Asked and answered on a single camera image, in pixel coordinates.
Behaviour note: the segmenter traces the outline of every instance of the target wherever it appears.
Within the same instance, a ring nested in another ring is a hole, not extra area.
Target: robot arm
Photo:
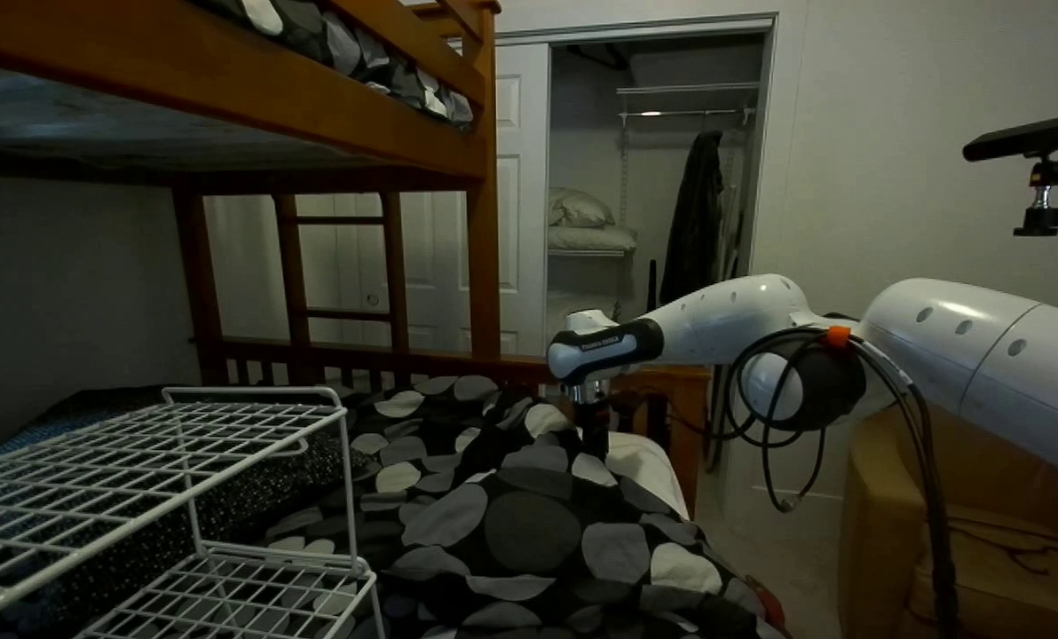
[[[553,337],[552,373],[564,389],[629,367],[733,371],[759,415],[840,421],[862,396],[862,377],[828,353],[788,371],[791,353],[752,353],[783,332],[848,327],[880,353],[926,403],[1058,467],[1058,309],[947,281],[901,281],[875,298],[860,325],[810,312],[788,279],[743,279],[685,294],[633,325],[583,325]]]

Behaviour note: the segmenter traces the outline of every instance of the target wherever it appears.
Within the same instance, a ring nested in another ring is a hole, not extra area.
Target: bedding
[[[392,637],[783,637],[769,596],[685,520],[651,440],[614,437],[609,463],[585,460],[564,412],[487,377],[435,377],[346,405],[359,555],[382,573]],[[201,513],[212,540],[346,547],[339,432],[223,482]],[[10,606],[3,628],[73,637],[182,563],[188,540],[175,513]]]
[[[201,0],[228,22],[313,58],[339,75],[359,77],[371,89],[397,95],[420,113],[449,125],[473,125],[467,95],[443,89],[417,62],[392,53],[376,37],[350,25],[341,15],[322,10],[318,0]]]
[[[610,228],[610,210],[585,191],[553,190],[552,228]]]

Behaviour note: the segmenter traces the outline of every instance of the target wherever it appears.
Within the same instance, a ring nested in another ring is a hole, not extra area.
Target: pillow
[[[552,203],[552,228],[610,228],[610,210],[595,195],[558,190]]]

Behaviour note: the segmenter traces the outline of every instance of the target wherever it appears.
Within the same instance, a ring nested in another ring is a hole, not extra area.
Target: wire shelf
[[[209,542],[131,602],[115,606],[82,639],[106,637],[352,637],[376,576],[346,555],[289,555]]]
[[[0,455],[0,612],[341,415],[331,392],[167,392]]]

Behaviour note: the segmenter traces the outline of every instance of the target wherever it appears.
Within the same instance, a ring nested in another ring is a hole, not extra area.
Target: closet
[[[765,50],[765,31],[552,48],[547,327],[659,302],[699,134],[721,134],[721,223],[699,242],[718,279],[745,273]]]

